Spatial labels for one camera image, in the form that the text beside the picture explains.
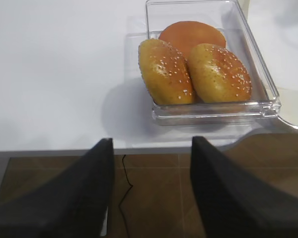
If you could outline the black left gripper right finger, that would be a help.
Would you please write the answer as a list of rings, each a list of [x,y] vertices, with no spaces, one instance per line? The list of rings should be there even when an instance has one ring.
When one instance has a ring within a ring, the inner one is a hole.
[[[194,136],[190,180],[208,238],[298,238],[298,198]]]

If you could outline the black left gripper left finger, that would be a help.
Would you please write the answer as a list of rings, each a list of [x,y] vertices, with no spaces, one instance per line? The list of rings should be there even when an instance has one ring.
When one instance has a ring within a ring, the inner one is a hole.
[[[0,205],[0,238],[99,238],[114,184],[111,138],[41,187]]]

